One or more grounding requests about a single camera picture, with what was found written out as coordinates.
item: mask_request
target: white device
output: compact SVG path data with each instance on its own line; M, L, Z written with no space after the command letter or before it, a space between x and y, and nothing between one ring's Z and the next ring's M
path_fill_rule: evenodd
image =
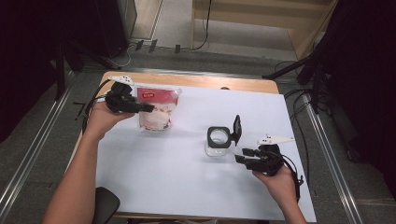
M277 136L277 135L267 134L267 135L265 135L265 137L259 139L257 144L259 144L259 145L274 145L274 144L291 142L291 141L294 141L293 137L285 137L285 136Z
M129 76L122 76L122 77L108 77L108 80L116 81L122 84L133 86L134 82Z

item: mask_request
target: plastic bag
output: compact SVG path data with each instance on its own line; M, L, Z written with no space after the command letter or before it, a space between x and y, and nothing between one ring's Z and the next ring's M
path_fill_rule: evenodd
M139 102L154 105L151 113L139 113L141 128L152 132L163 132L171 127L171 115L177 106L181 89L157 89L151 87L137 87L136 95Z

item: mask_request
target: white paper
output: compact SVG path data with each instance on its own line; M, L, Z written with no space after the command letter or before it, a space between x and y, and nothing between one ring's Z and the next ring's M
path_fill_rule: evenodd
M243 155L243 147L258 148L258 139L267 133L294 137L283 95L146 86L181 88L183 93L166 132L138 129L136 115L117 124L100 142L96 186L120 198L119 212L284 219L264 184L234 159L234 154ZM232 132L236 115L243 131L238 146L233 142L225 156L208 157L207 129L224 126ZM279 147L304 176L296 143ZM299 205L306 220L316 222L306 183L301 185Z

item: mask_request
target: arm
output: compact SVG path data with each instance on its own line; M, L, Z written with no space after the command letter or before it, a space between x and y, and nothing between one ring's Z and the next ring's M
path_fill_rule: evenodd
M253 171L253 174L268 188L271 196L282 210L287 223L306 223L297 204L294 182L288 167L282 166L274 176L264 175L256 171Z
M114 114L105 103L93 107L76 155L49 202L43 223L92 223L99 141L118 121L132 116Z

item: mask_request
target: cable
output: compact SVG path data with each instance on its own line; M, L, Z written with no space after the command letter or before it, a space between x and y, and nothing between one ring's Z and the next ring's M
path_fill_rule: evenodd
M293 125L293 123L294 123L295 116L297 116L299 113L301 113L309 104L310 104L310 102L300 105L300 107L298 107L297 110L292 115L290 115L289 119L291 119L291 125Z
M107 84L107 82L109 82L110 80L105 80L104 82L102 82L102 84L98 87L98 89L96 89L95 93L93 94L91 100L88 102L87 107L85 107L85 117L82 120L82 133L85 133L85 130L87 128L87 124L88 124L88 119L90 118L90 113L91 113L91 109L92 109L92 105L93 103L100 98L105 97L105 95L101 95L96 97L96 95L99 93L99 91Z
M291 95L293 95L294 93L299 92L299 91L310 92L310 91L312 91L312 89L307 89L307 90L297 89L297 90L288 91L288 92L286 92L286 93L284 94L285 100L288 99L288 98L289 98Z
M134 45L130 46L130 47L126 50L126 54L128 55L128 63L125 63L125 64L117 64L117 63L111 61L109 58L107 58L107 60L108 60L109 62L115 64L115 65L118 66L118 67L124 67L124 66L128 65L128 64L131 62L131 55L129 54L129 51L128 51L131 47L134 47Z
M291 177L293 178L293 182L294 182L294 187L295 187L295 192L296 192L296 198L297 198L297 202L300 200L301 195L300 195L300 186L303 184L303 176L301 178L301 182L298 179L298 172L297 172L297 167L294 164L294 162L287 156L285 155L278 155L275 152L272 151L265 151L264 153L266 154L271 154L273 156L276 156L278 158L280 158L284 164L286 164L286 166L290 169L291 171ZM291 165L289 164L288 161L286 161L284 158L288 159L294 166L294 169L291 167Z
M207 37L209 36L208 29L209 29L209 18L210 18L210 8L211 8L211 7L212 7L212 0L209 1L209 9L207 10L206 29L205 29L205 32L206 32L205 41L204 41L204 43L203 43L200 47L194 48L194 49L192 49L192 50L201 49L201 48L204 46L204 44L206 43Z
M310 176L310 174L309 174L309 152L308 152L308 146L307 146L307 143L306 143L305 135L304 135L303 129L302 129L302 127L301 127L300 121L297 119L297 114L296 114L296 110L295 110L295 106L296 106L296 103L297 103L298 99L299 99L300 97L302 97L304 94L306 94L306 92L301 93L301 94L294 100L294 103L293 103L293 112L294 112L294 119L296 120L298 129L299 129L300 134L301 134L301 136L302 136L302 138L303 138L304 149L305 149L305 158L306 158L306 184L309 186L309 176Z
M205 28L205 19L204 19L204 1L201 1L201 13L202 13L202 27L204 28L204 31L206 32Z
M275 65L275 67L274 67L274 72L277 72L277 71L276 71L276 68L277 68L278 66L280 66L282 63L296 63L296 62L295 62L295 61L284 61L284 62L277 63L277 64ZM297 68L294 69L294 72L295 72L295 74L298 76Z

